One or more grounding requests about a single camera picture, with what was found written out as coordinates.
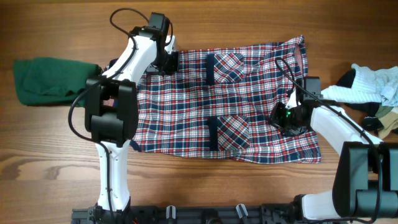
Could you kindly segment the plaid shorts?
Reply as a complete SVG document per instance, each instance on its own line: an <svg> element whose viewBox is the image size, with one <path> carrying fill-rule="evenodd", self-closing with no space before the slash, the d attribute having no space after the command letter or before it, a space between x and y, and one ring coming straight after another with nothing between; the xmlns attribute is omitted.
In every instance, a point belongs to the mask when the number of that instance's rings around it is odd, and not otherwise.
<svg viewBox="0 0 398 224"><path fill-rule="evenodd" d="M269 123L277 103L308 74L303 36L227 49L186 50L173 75L142 77L137 86L138 152L232 159L256 164L319 163L317 135L285 137Z"/></svg>

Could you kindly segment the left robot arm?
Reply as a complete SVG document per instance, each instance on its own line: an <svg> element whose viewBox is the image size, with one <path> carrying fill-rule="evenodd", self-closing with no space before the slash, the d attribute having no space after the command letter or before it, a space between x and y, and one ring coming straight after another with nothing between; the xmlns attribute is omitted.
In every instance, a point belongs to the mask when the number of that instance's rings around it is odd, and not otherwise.
<svg viewBox="0 0 398 224"><path fill-rule="evenodd" d="M172 23L153 12L147 25L127 33L128 43L114 65L86 82L85 128L99 155L101 190L95 209L102 217L128 212L127 154L138 121L137 84L143 75L177 71Z"/></svg>

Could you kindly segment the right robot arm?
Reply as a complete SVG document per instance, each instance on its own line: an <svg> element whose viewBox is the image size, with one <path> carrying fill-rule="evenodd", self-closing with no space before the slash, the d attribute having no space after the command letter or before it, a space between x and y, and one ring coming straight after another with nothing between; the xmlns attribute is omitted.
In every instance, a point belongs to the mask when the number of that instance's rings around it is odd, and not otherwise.
<svg viewBox="0 0 398 224"><path fill-rule="evenodd" d="M315 131L340 157L331 190L295 198L296 218L307 223L397 218L397 144L368 134L342 108L325 101L319 78L300 78L293 84L297 105L278 102L271 125L284 137Z"/></svg>

